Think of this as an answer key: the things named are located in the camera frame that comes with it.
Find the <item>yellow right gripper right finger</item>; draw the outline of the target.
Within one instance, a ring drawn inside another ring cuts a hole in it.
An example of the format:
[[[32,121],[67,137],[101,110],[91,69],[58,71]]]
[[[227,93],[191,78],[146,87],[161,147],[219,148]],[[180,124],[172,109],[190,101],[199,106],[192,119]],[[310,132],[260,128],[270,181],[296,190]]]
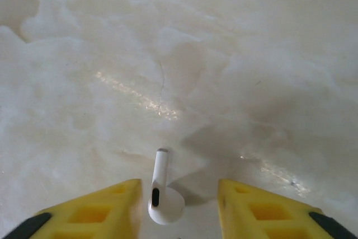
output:
[[[319,208],[238,181],[220,179],[223,238],[356,238]]]

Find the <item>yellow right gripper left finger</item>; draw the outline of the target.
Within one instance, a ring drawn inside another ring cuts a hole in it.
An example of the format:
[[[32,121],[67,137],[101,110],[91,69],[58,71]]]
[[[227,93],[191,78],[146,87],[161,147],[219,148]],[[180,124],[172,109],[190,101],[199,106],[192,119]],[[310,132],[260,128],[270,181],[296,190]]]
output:
[[[5,238],[138,238],[142,181],[116,185],[45,208]]]

